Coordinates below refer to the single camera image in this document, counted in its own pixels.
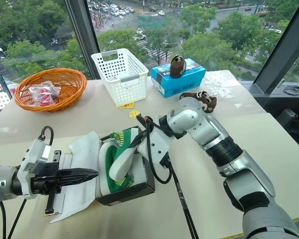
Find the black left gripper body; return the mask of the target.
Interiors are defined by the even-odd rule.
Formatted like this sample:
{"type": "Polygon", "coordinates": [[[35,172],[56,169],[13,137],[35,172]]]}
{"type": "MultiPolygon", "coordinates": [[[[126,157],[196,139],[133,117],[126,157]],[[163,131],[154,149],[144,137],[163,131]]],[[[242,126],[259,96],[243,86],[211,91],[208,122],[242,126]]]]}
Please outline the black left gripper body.
{"type": "Polygon", "coordinates": [[[57,193],[61,192],[59,160],[61,150],[56,150],[53,155],[52,162],[48,162],[40,170],[40,172],[31,179],[31,189],[34,194],[47,195],[47,205],[45,214],[54,213],[54,201],[57,193]]]}

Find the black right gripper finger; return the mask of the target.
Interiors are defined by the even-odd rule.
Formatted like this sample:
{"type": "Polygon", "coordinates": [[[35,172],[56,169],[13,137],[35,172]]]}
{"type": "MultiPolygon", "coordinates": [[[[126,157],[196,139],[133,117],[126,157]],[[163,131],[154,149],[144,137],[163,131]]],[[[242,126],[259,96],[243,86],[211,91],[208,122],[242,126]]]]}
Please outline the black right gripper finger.
{"type": "Polygon", "coordinates": [[[142,131],[139,133],[131,142],[130,148],[135,148],[137,149],[139,145],[147,138],[147,132],[142,131]]]}

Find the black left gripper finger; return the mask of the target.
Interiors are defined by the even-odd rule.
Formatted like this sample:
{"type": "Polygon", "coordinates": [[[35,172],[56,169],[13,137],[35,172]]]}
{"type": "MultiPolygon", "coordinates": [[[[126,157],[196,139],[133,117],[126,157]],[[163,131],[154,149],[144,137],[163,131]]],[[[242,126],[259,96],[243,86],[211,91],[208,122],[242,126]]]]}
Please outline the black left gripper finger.
{"type": "Polygon", "coordinates": [[[58,170],[60,176],[98,176],[98,171],[87,168],[72,168],[58,170]]]}
{"type": "Polygon", "coordinates": [[[97,175],[78,175],[78,176],[62,177],[58,182],[58,186],[77,185],[92,180],[96,177],[97,175]]]}

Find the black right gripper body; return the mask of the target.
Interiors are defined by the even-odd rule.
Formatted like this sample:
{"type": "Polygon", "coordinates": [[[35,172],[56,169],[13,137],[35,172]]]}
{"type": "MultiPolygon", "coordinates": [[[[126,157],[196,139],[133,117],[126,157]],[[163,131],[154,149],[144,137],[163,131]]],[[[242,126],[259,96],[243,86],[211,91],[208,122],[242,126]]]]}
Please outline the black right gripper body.
{"type": "Polygon", "coordinates": [[[143,117],[141,114],[137,116],[137,120],[144,126],[148,125],[149,130],[144,130],[147,132],[147,138],[139,145],[137,148],[138,152],[147,160],[150,160],[148,156],[148,151],[151,153],[152,164],[161,165],[164,168],[169,168],[171,166],[169,158],[169,148],[171,145],[171,137],[166,135],[166,133],[158,128],[158,116],[155,120],[150,117],[143,117]]]}

